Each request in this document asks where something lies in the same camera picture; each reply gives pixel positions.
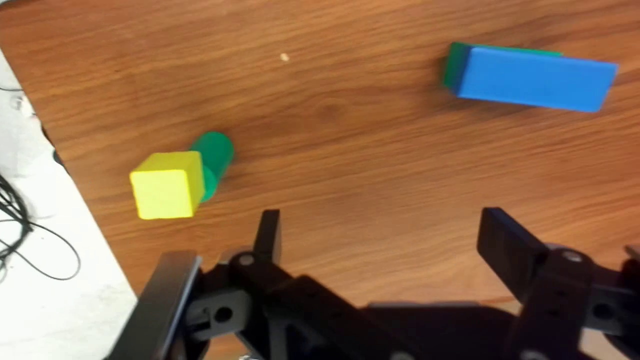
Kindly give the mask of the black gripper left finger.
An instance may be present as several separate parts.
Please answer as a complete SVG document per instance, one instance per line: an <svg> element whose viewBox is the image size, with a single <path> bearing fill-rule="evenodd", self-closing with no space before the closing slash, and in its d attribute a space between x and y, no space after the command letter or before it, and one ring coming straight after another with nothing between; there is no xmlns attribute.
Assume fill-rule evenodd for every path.
<svg viewBox="0 0 640 360"><path fill-rule="evenodd" d="M280 212L265 210L254 246L231 260L231 281L251 303L252 312L329 314L334 292L312 276L294 276L276 263Z"/></svg>

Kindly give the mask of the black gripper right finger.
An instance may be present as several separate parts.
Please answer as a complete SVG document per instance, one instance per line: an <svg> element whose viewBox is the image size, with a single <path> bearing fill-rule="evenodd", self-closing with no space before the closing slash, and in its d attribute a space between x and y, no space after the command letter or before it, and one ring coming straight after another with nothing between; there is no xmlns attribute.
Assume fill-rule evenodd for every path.
<svg viewBox="0 0 640 360"><path fill-rule="evenodd" d="M525 312L586 311L589 258L545 244L505 209L482 210L476 251Z"/></svg>

